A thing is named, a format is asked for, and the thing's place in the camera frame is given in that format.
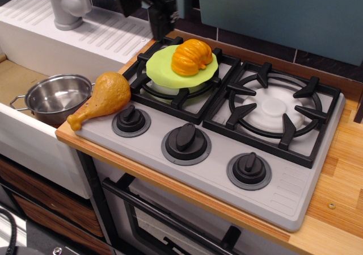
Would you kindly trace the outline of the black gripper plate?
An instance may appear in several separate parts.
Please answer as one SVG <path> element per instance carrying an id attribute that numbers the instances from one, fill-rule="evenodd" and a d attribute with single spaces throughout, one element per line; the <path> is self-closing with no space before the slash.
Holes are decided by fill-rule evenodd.
<path id="1" fill-rule="evenodd" d="M 120 12 L 125 17 L 131 16 L 141 8 L 142 2 L 149 5 L 148 16 L 155 41 L 161 41 L 174 30 L 179 18 L 176 0 L 116 0 Z"/>

